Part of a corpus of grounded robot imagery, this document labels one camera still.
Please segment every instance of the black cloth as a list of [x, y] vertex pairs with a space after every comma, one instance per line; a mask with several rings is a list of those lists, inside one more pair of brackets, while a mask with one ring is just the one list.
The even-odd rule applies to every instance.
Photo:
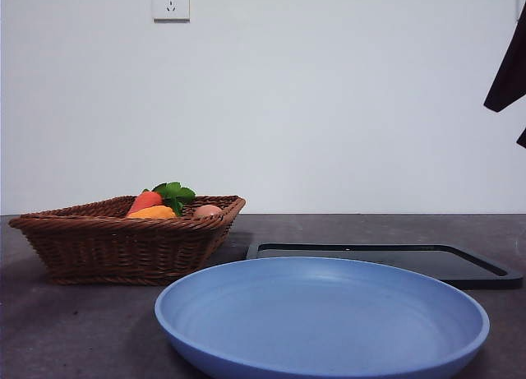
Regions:
[[[500, 112], [523, 95], [526, 95], [526, 6], [520, 14], [519, 23], [484, 106]], [[517, 143], [526, 147], [526, 130]]]

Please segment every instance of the yellow pepper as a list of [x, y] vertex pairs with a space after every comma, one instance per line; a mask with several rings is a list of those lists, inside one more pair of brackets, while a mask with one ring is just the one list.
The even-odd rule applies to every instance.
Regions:
[[133, 212], [126, 217], [132, 217], [134, 219], [171, 219], [175, 216], [172, 208], [164, 205], [150, 206]]

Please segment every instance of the blue plate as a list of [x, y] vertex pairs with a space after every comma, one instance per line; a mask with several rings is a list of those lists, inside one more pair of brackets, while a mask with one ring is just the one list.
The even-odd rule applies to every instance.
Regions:
[[238, 261], [157, 298], [173, 347], [217, 379], [453, 376], [489, 332], [484, 309], [439, 280], [320, 257]]

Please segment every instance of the green leaves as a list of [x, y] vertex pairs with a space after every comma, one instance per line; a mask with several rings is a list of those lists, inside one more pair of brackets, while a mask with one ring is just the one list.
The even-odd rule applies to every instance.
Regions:
[[181, 187], [179, 182], [161, 183], [153, 190], [163, 197], [163, 204], [173, 209], [177, 216], [182, 216], [184, 204], [189, 204], [196, 197], [188, 187]]

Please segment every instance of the plate rim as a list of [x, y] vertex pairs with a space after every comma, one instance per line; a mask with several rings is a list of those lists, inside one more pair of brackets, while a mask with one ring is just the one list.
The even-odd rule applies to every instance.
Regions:
[[[185, 335], [181, 334], [179, 331], [175, 330], [173, 326], [171, 326], [166, 319], [164, 319], [164, 315], [161, 312], [160, 305], [164, 299], [164, 297], [170, 292], [171, 289], [174, 289], [178, 286], [178, 284], [182, 283], [183, 281], [186, 281], [190, 279], [193, 276], [198, 276], [199, 274], [209, 271], [209, 270], [221, 270], [225, 266], [239, 266], [239, 265], [250, 265], [253, 261], [282, 261], [282, 260], [290, 260], [290, 261], [346, 261], [349, 265], [358, 265], [358, 266], [370, 266], [370, 267], [383, 267], [382, 270], [392, 270], [394, 272], [405, 272], [409, 273], [412, 276], [415, 276], [416, 278], [422, 278], [430, 280], [432, 283], [436, 283], [439, 285], [439, 287], [445, 287], [449, 289], [451, 292], [456, 293], [460, 295], [462, 298], [466, 298], [468, 302], [470, 302], [476, 309], [478, 314], [481, 317], [482, 325], [481, 329], [478, 332], [477, 336], [472, 339], [467, 345], [465, 345], [463, 348], [456, 350], [452, 354], [448, 354], [444, 358], [437, 359], [435, 362], [431, 363], [419, 363], [413, 366], [411, 369], [407, 370], [400, 370], [400, 371], [393, 371], [393, 370], [385, 370], [385, 371], [378, 371], [374, 374], [368, 374], [365, 372], [350, 372], [349, 376], [352, 377], [352, 375], [359, 375], [360, 377], [381, 377], [381, 376], [390, 376], [390, 375], [410, 375], [415, 372], [420, 372], [424, 370], [433, 369], [435, 367], [441, 367], [448, 365], [450, 363], [453, 363], [454, 361], [464, 357], [468, 356], [471, 353], [478, 350], [485, 342], [489, 335], [490, 331], [490, 320], [489, 316], [487, 315], [486, 310], [484, 307], [473, 297], [465, 293], [463, 290], [457, 289], [454, 286], [451, 286], [450, 284], [447, 284], [441, 280], [432, 278], [431, 276], [419, 274], [417, 272], [413, 272], [410, 270], [404, 270], [398, 267], [388, 266], [384, 264], [378, 264], [368, 261], [359, 261], [359, 260], [349, 260], [345, 258], [333, 258], [333, 257], [265, 257], [265, 258], [255, 258], [251, 260], [244, 260], [244, 261], [232, 261], [227, 262], [224, 264], [219, 264], [217, 266], [210, 266], [207, 268], [204, 268], [202, 270], [198, 270], [196, 272], [193, 272], [189, 275], [183, 276], [181, 279], [178, 279], [168, 285], [157, 297], [155, 300], [155, 316], [159, 322], [159, 324], [163, 327], [163, 329], [171, 336], [179, 340], [180, 342], [183, 342], [187, 346], [190, 346], [193, 349], [196, 349], [202, 353], [209, 354], [210, 356], [220, 358], [226, 361], [229, 361], [231, 363], [236, 363], [239, 365], [244, 365], [247, 367], [253, 367], [257, 368], [263, 371], [267, 372], [280, 372], [280, 373], [286, 373], [286, 374], [293, 374], [293, 375], [299, 375], [299, 376], [311, 376], [311, 377], [321, 377], [321, 373], [319, 372], [312, 372], [312, 371], [302, 371], [302, 370], [293, 370], [293, 369], [283, 369], [283, 367], [278, 366], [272, 366], [270, 364], [264, 364], [264, 363], [258, 363], [249, 361], [243, 358], [238, 358], [233, 355], [224, 354], [221, 351], [211, 349], [203, 344], [199, 344], [193, 340], [188, 339]], [[323, 377], [326, 378], [337, 378], [341, 377], [341, 375], [330, 375], [330, 374], [323, 374]]]

